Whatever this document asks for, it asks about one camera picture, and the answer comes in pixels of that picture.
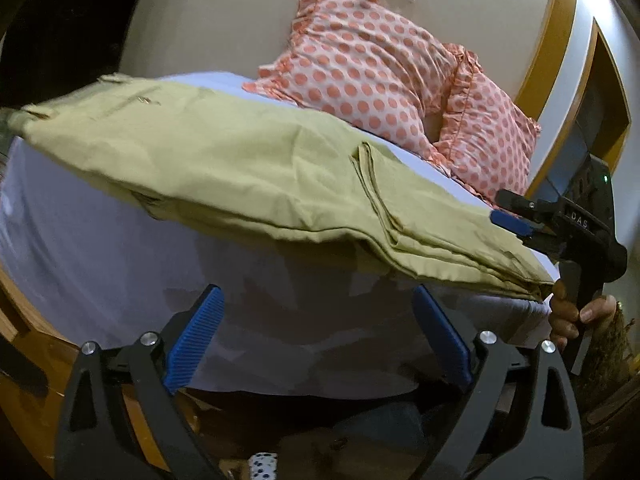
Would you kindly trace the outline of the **person's right hand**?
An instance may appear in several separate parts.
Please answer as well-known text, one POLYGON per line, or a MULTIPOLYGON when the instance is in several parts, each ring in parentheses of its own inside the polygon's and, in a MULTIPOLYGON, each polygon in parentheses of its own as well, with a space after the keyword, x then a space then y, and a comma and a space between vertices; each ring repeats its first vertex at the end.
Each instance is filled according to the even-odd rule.
POLYGON ((571 340, 579 336, 578 322, 593 330, 593 339, 600 338, 615 318, 617 300, 612 295, 594 297, 589 304, 578 309, 576 304, 568 300, 564 283, 557 280, 552 287, 550 308, 550 340, 556 348, 563 350, 571 340))

